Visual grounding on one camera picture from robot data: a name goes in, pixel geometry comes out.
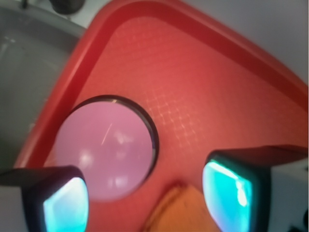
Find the orange fabric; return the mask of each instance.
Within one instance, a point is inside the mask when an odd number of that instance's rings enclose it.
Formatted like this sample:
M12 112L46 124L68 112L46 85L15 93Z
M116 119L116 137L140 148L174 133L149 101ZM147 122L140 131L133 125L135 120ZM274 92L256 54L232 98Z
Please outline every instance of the orange fabric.
M203 194L192 186L174 187L148 218L143 231L211 231L220 230L212 220Z

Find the pink disc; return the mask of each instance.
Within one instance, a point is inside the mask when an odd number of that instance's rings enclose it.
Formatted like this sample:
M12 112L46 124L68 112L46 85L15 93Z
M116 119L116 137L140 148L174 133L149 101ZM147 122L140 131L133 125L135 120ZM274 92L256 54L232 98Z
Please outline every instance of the pink disc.
M148 114L131 100L111 95L93 99L62 124L56 163L82 170L91 199L112 201L130 194L152 170L157 132Z

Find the gray surface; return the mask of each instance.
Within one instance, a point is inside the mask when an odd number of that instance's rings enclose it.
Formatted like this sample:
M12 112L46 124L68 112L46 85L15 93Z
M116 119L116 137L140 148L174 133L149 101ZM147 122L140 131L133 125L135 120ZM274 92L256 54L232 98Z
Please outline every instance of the gray surface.
M308 85L308 0L183 0L257 44Z
M41 9L0 1L0 168L13 165L83 32Z

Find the teal light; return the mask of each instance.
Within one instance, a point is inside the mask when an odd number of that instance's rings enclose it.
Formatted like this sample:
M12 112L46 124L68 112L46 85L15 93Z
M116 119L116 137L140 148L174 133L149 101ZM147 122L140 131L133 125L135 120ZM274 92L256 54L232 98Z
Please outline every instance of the teal light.
M89 212L87 186L74 177L43 203L48 232L83 232Z
M224 232L250 230L252 184L215 160L203 170L203 191L209 213Z

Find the black knob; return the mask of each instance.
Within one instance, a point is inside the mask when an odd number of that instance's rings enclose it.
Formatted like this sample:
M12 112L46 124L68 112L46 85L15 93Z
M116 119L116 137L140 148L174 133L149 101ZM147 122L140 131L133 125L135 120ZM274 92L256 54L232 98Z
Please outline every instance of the black knob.
M70 15L77 12L83 6L85 0L49 0L54 11L62 15Z

